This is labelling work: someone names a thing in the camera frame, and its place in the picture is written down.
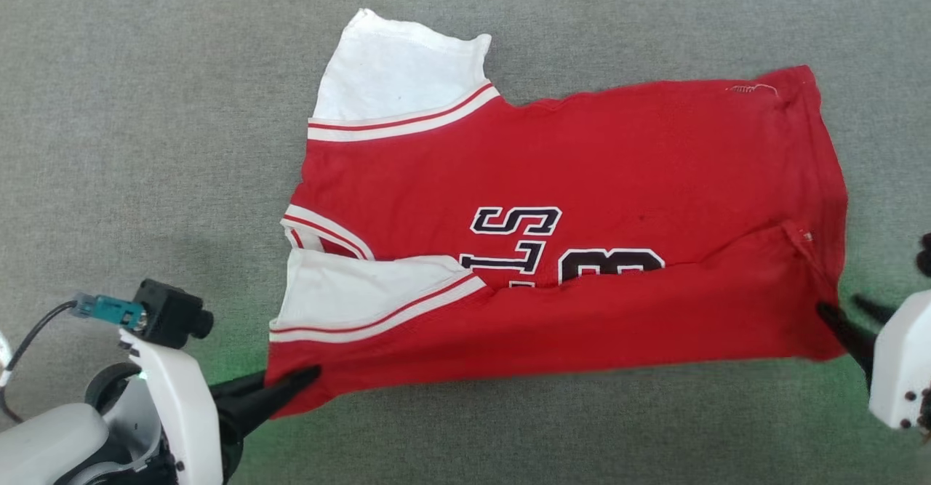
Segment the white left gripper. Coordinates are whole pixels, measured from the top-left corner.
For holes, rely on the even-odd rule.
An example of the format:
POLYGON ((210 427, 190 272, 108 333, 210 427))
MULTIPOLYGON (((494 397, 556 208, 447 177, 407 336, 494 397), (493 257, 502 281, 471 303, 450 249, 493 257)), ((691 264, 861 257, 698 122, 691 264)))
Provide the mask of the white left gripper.
POLYGON ((188 353, 126 329, 119 339, 140 369, 119 398, 119 440, 132 459, 121 466, 120 484, 225 484, 220 441, 242 441, 321 374, 310 366, 269 383, 260 370, 207 389, 188 353))

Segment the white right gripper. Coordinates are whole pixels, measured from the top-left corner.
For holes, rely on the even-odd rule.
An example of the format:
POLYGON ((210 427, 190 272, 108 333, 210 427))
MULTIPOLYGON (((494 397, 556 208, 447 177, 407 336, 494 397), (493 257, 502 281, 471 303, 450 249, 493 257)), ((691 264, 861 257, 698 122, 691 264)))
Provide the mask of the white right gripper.
POLYGON ((929 431, 930 292, 908 296, 901 306, 852 296, 872 332, 848 319, 839 307, 819 302, 817 313, 849 356, 861 368, 870 393, 868 410, 888 428, 929 431))

